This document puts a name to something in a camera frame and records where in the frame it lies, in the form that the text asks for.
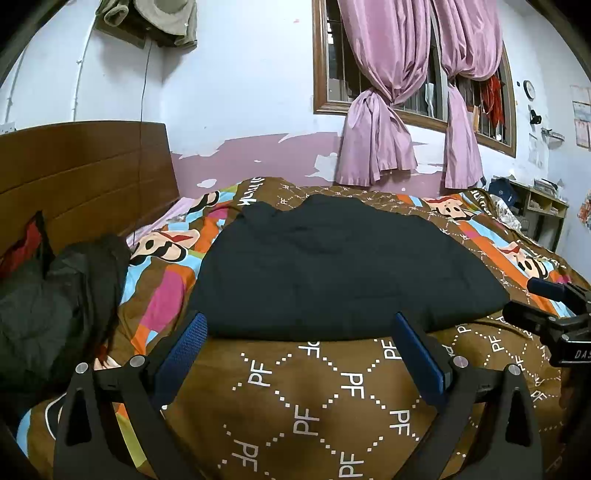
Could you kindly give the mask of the black padded jacket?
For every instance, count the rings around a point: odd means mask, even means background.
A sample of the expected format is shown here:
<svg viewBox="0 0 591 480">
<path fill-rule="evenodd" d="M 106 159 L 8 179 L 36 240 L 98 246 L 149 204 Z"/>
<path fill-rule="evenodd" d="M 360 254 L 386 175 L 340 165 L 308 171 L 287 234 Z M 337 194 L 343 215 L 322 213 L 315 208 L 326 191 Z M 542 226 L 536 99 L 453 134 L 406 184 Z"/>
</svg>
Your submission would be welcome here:
<svg viewBox="0 0 591 480">
<path fill-rule="evenodd" d="M 508 292 L 433 223 L 320 194 L 246 206 L 202 260 L 187 310 L 213 337 L 385 337 L 397 314 L 437 332 L 499 311 Z"/>
</svg>

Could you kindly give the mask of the dark clothes pile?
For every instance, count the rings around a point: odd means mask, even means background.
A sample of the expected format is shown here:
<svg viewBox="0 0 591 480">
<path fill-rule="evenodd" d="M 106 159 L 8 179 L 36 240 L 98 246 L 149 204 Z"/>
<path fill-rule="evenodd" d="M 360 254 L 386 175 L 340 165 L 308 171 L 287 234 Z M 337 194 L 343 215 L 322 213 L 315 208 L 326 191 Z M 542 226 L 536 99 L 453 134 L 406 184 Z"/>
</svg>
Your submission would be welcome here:
<svg viewBox="0 0 591 480">
<path fill-rule="evenodd" d="M 130 251 L 105 235 L 30 260 L 1 285 L 1 385 L 35 395 L 68 382 L 114 329 Z"/>
</svg>

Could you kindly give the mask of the wooden shelf desk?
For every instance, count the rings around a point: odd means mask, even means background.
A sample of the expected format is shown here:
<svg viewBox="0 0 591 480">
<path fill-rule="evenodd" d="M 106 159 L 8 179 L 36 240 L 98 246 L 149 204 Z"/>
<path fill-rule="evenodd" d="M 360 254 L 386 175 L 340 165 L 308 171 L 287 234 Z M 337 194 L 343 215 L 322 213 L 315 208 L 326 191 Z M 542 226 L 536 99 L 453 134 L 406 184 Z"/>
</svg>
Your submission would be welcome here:
<svg viewBox="0 0 591 480">
<path fill-rule="evenodd" d="M 546 249 L 556 252 L 568 204 L 533 186 L 514 180 L 509 183 L 516 193 L 511 211 L 520 221 L 522 233 Z"/>
</svg>

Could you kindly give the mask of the floral cloth bundle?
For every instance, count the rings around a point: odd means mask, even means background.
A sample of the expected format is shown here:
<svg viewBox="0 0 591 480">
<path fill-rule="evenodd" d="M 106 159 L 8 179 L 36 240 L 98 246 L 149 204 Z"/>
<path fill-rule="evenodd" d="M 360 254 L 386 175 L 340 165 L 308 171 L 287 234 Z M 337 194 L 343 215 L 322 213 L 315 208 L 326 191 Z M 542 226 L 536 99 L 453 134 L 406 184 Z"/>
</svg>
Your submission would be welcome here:
<svg viewBox="0 0 591 480">
<path fill-rule="evenodd" d="M 522 224 L 506 202 L 495 194 L 490 194 L 490 198 L 493 204 L 494 216 L 507 228 L 521 232 Z"/>
</svg>

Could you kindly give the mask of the colourful cartoon bed quilt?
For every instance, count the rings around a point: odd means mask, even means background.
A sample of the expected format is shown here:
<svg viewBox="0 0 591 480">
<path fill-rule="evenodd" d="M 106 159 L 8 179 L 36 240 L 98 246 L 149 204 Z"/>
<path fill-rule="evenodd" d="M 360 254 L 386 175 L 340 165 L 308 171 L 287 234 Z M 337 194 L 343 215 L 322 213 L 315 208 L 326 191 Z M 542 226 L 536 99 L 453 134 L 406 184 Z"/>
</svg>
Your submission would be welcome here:
<svg viewBox="0 0 591 480">
<path fill-rule="evenodd" d="M 96 360 L 116 368 L 147 354 L 179 322 L 213 242 L 246 206 L 287 211 L 322 195 L 353 198 L 388 219 L 422 218 L 483 262 L 513 299 L 565 314 L 529 294 L 545 277 L 587 286 L 563 258 L 500 222 L 480 189 L 440 198 L 347 187 L 299 187 L 253 177 L 180 200 L 128 238 L 133 249 L 113 342 Z M 434 410 L 418 393 L 393 340 L 208 340 L 163 417 L 209 479 L 388 479 L 423 438 Z"/>
</svg>

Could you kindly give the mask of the red pillow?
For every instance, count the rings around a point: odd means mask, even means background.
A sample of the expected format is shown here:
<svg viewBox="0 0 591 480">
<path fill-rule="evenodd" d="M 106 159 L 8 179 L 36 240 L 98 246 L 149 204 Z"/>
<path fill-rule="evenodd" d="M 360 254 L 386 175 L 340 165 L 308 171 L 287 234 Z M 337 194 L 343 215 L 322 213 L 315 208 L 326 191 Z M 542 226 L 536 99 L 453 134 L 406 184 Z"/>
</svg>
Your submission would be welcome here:
<svg viewBox="0 0 591 480">
<path fill-rule="evenodd" d="M 7 279 L 26 261 L 42 260 L 52 254 L 43 213 L 37 211 L 27 222 L 23 236 L 1 256 L 1 280 Z"/>
</svg>

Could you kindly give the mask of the red hanging garment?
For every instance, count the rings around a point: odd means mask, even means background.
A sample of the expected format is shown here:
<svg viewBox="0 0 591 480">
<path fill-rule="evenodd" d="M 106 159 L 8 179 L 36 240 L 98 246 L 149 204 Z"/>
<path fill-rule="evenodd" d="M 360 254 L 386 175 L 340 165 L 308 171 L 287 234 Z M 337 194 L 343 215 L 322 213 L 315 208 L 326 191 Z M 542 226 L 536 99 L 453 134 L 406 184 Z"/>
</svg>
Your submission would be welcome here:
<svg viewBox="0 0 591 480">
<path fill-rule="evenodd" d="M 504 124 L 503 83 L 497 75 L 480 84 L 481 101 L 493 129 Z"/>
</svg>

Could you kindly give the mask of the brown wooden headboard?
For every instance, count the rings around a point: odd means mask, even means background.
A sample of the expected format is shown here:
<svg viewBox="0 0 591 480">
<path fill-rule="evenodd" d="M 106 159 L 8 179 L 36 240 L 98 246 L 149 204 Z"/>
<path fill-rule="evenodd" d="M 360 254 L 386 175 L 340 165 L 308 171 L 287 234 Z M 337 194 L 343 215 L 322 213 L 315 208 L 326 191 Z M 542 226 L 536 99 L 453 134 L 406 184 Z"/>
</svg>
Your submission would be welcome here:
<svg viewBox="0 0 591 480">
<path fill-rule="evenodd" d="M 41 212 L 54 251 L 125 236 L 179 198 L 166 127 L 137 121 L 44 125 L 1 137 L 1 248 Z"/>
</svg>

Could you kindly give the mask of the right pink curtain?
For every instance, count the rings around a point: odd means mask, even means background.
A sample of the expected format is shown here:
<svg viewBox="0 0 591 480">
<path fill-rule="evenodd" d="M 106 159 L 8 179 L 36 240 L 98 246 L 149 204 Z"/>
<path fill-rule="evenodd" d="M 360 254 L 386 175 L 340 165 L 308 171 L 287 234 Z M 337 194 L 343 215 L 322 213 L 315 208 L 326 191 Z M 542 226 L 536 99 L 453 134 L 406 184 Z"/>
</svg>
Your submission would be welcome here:
<svg viewBox="0 0 591 480">
<path fill-rule="evenodd" d="M 464 190 L 478 183 L 483 165 L 474 127 L 476 82 L 498 70 L 503 35 L 495 1 L 440 0 L 433 3 L 440 36 L 440 60 L 448 81 L 445 187 Z"/>
</svg>

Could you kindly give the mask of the pink curtain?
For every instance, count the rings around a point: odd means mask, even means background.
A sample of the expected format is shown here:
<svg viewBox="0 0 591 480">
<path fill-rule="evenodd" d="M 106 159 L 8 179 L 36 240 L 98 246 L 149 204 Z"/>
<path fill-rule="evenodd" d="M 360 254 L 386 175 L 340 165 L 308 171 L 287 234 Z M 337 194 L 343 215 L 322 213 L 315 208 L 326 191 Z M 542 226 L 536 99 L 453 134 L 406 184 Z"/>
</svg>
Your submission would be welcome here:
<svg viewBox="0 0 591 480">
<path fill-rule="evenodd" d="M 349 46 L 370 88 L 349 106 L 335 181 L 370 187 L 384 172 L 417 167 L 396 107 L 421 89 L 431 48 L 429 1 L 341 1 Z"/>
<path fill-rule="evenodd" d="M 474 127 L 476 82 L 498 70 L 503 35 L 495 1 L 440 0 L 433 3 L 440 36 L 440 60 L 448 81 L 445 187 L 464 190 L 478 183 L 483 165 Z"/>
</svg>

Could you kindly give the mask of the left pink curtain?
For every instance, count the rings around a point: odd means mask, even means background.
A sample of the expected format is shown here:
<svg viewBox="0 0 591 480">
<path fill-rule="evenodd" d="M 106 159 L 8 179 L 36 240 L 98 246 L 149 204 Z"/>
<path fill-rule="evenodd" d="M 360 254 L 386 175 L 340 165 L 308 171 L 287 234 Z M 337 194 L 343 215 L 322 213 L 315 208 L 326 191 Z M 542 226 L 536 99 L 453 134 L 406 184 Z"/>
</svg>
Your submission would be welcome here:
<svg viewBox="0 0 591 480">
<path fill-rule="evenodd" d="M 429 1 L 341 1 L 349 46 L 370 88 L 349 106 L 335 181 L 370 187 L 384 172 L 417 167 L 396 107 L 421 89 L 431 48 Z"/>
</svg>

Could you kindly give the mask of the round wall clock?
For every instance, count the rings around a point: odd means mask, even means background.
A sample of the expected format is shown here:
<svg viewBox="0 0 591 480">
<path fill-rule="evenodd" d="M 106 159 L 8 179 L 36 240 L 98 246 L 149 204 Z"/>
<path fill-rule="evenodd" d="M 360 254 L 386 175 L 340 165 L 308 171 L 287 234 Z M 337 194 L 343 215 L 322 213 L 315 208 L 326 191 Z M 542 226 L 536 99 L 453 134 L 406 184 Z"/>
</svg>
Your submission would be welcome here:
<svg viewBox="0 0 591 480">
<path fill-rule="evenodd" d="M 534 101 L 536 99 L 536 90 L 533 83 L 530 80 L 525 80 L 523 86 L 527 98 L 530 101 Z"/>
</svg>

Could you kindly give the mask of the beige cloth on wall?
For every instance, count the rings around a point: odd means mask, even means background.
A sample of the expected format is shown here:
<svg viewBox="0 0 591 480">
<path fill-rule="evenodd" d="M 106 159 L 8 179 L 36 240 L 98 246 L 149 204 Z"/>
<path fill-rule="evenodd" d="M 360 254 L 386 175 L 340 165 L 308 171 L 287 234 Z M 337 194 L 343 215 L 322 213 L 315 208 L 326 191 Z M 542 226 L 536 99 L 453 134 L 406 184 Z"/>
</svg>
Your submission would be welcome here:
<svg viewBox="0 0 591 480">
<path fill-rule="evenodd" d="M 193 0 L 102 0 L 95 26 L 115 38 L 143 48 L 147 39 L 159 47 L 197 45 L 197 2 Z"/>
</svg>

